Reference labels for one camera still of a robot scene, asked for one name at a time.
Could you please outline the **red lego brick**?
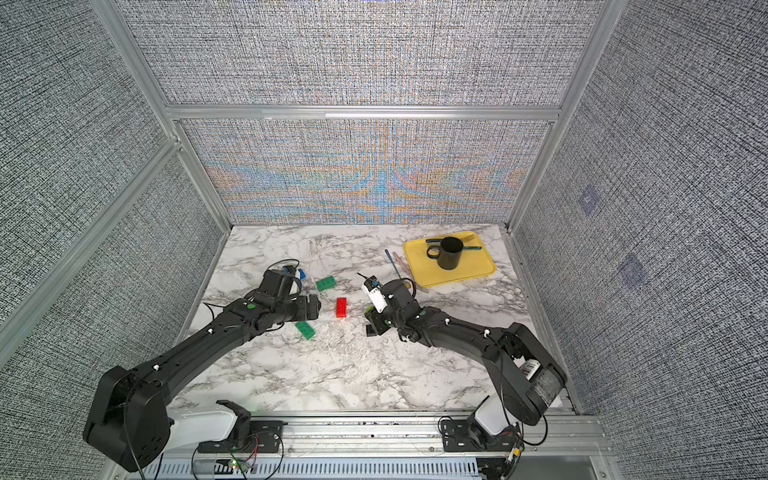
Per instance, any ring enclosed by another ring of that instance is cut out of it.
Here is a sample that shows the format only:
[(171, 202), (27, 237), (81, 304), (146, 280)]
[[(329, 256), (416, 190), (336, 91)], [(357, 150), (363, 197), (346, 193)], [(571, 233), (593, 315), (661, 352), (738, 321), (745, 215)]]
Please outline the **red lego brick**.
[(340, 297), (336, 299), (336, 318), (345, 319), (347, 317), (347, 299)]

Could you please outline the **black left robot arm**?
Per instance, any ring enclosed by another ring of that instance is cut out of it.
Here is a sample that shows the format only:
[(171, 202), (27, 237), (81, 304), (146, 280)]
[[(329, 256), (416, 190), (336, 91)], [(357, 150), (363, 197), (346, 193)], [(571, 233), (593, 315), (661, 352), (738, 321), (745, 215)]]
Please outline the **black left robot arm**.
[(131, 369), (100, 378), (83, 429), (85, 443), (128, 472), (139, 472), (189, 433), (168, 405), (224, 355), (279, 324), (316, 320), (321, 302), (293, 271), (268, 269), (260, 285), (231, 301), (178, 345)]

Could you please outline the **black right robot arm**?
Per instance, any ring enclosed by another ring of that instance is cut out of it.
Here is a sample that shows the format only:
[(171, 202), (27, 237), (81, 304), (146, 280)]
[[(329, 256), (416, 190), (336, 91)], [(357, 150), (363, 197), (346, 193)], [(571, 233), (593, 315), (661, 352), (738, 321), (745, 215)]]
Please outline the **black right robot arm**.
[(403, 342), (449, 350), (486, 369), (495, 394), (483, 400), (453, 436), (457, 443), (479, 450), (505, 442), (522, 444), (524, 427), (543, 420), (565, 387), (565, 370), (521, 323), (488, 327), (423, 307), (402, 280), (383, 284), (367, 277), (363, 290), (372, 303), (365, 311), (367, 335), (393, 329)]

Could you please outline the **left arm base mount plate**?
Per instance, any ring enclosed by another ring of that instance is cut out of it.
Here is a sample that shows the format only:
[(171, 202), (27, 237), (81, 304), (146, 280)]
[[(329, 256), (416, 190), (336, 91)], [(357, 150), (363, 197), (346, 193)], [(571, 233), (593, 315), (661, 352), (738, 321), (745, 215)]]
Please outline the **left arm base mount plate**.
[(279, 453), (284, 425), (282, 421), (251, 420), (248, 427), (236, 426), (224, 440), (200, 443), (197, 451), (210, 454)]

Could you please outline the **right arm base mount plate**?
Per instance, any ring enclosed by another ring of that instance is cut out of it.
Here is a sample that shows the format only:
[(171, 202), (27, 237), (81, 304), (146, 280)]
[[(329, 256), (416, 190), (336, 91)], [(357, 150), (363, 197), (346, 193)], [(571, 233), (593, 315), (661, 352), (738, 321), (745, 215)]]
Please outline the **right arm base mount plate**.
[(454, 420), (444, 416), (438, 420), (443, 449), (448, 453), (507, 452), (524, 447), (518, 432), (507, 427), (497, 435), (485, 432), (474, 421)]

